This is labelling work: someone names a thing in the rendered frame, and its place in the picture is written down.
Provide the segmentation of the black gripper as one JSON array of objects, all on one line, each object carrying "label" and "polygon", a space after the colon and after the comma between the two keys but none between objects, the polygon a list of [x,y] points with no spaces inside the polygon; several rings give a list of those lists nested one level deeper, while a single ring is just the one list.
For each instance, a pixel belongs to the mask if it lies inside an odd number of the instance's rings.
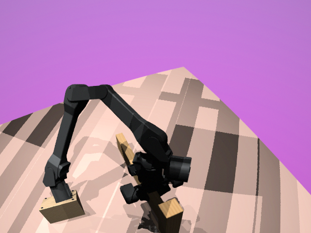
[{"label": "black gripper", "polygon": [[160,176],[160,178],[153,181],[147,180],[142,176],[141,181],[142,184],[138,184],[134,187],[131,183],[120,186],[121,193],[127,204],[138,202],[138,200],[150,201],[148,194],[155,191],[157,191],[161,197],[171,190],[168,185],[169,182],[172,183],[173,188],[177,188],[184,183],[180,181],[167,180],[163,174]]}]

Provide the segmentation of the brown wooden post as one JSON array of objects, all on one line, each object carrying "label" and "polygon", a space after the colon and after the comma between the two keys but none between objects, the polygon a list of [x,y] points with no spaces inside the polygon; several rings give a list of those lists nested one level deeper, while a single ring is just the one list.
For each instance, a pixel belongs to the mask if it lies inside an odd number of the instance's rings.
[{"label": "brown wooden post", "polygon": [[158,205],[158,229],[161,233],[179,233],[183,209],[171,199]]}]

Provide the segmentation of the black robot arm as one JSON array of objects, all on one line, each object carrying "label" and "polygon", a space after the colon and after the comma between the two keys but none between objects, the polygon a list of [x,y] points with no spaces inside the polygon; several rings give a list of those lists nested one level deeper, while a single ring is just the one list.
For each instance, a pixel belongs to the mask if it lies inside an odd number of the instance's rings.
[{"label": "black robot arm", "polygon": [[[45,166],[43,184],[50,187],[56,203],[72,198],[67,179],[70,162],[67,153],[79,114],[89,100],[100,99],[132,131],[141,148],[136,152],[128,171],[131,176],[156,180],[163,175],[167,180],[188,182],[191,157],[174,156],[168,144],[167,134],[151,122],[143,119],[121,96],[107,84],[87,86],[72,84],[64,97],[64,115],[61,121],[54,151]],[[141,174],[139,170],[141,169]]]}]

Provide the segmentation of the brown wooden rail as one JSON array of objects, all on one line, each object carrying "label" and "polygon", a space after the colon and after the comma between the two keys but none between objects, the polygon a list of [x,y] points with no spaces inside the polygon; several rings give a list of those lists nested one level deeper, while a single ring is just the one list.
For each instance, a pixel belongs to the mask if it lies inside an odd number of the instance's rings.
[{"label": "brown wooden rail", "polygon": [[[122,154],[127,166],[133,164],[132,161],[135,155],[132,149],[130,148],[128,142],[126,141],[123,133],[116,134],[116,141],[119,151]],[[142,182],[141,183],[139,182],[138,176],[134,175],[134,178],[137,184],[142,184]],[[154,211],[155,215],[158,217],[158,205],[164,202],[162,198],[159,196],[157,191],[149,193],[148,196],[150,198],[150,201],[148,203],[151,206],[152,210]]]}]

